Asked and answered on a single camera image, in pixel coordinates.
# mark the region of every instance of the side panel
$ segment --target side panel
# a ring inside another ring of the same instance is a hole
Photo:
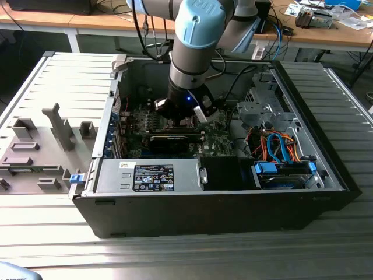
[[[98,237],[199,235],[302,229],[327,210],[355,199],[350,192],[76,197]]]

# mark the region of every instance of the warning label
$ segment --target warning label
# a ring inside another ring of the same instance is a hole
[[[136,165],[134,191],[174,191],[173,165]]]

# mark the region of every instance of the blue cable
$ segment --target blue cable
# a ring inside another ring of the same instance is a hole
[[[268,20],[268,22],[269,22],[270,24],[272,24],[272,25],[276,28],[277,33],[278,33],[278,35],[279,35],[279,45],[277,46],[277,51],[276,51],[275,56],[272,58],[272,60],[275,60],[275,58],[276,58],[277,55],[279,54],[279,51],[280,51],[280,48],[281,48],[281,41],[282,41],[281,31],[280,31],[279,27],[278,27],[277,25],[275,25],[273,22],[271,22],[271,21],[269,21],[269,20]]]
[[[281,160],[279,160],[278,157],[276,157],[272,151],[270,150],[270,142],[272,140],[273,137],[278,137],[278,139],[280,140],[280,145],[281,145],[281,152],[282,152],[282,156],[284,157],[284,160],[286,162],[289,162],[289,164],[293,164],[293,161],[290,159],[289,155],[287,154],[286,152],[286,147],[285,147],[285,140],[284,138],[282,138],[281,135],[277,134],[277,133],[274,133],[274,134],[271,134],[268,136],[268,139],[267,139],[267,150],[268,150],[268,154],[275,160],[277,161],[277,163],[281,163]]]

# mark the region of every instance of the light blue robot joint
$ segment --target light blue robot joint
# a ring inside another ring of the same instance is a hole
[[[218,0],[183,0],[175,20],[175,33],[189,48],[217,44],[225,29],[226,12]]]

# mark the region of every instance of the black plastic frame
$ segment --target black plastic frame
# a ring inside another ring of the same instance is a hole
[[[286,70],[282,66],[281,62],[274,61],[272,65],[273,68],[276,70],[276,73],[278,74],[279,78],[281,79],[281,84],[286,88],[286,91],[288,92],[291,101],[297,107],[297,110],[301,118],[305,122],[307,129],[311,133],[317,146],[324,155],[330,168],[336,175],[338,182],[346,190],[358,191],[361,194],[361,191],[358,188],[357,184],[355,183],[349,171],[343,164],[341,158],[337,154],[336,150],[327,138],[326,134],[322,131],[321,126],[317,122],[314,115],[311,113],[311,110],[308,108],[306,102],[301,97],[296,86],[293,84],[293,81],[286,73]]]
[[[98,237],[228,234],[303,229],[320,214],[341,210],[361,191],[279,62],[276,70],[291,101],[346,190],[151,196],[76,195],[73,203]]]

